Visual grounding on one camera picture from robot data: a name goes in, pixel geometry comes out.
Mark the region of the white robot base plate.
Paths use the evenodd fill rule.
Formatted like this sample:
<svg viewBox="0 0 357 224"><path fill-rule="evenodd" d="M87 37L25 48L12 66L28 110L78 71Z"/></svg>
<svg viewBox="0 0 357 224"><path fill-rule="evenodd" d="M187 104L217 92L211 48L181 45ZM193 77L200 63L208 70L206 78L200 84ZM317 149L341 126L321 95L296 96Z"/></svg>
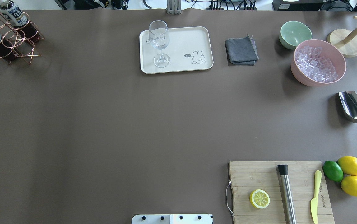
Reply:
<svg viewBox="0 0 357 224"><path fill-rule="evenodd" d="M213 224L211 214L138 214L132 224Z"/></svg>

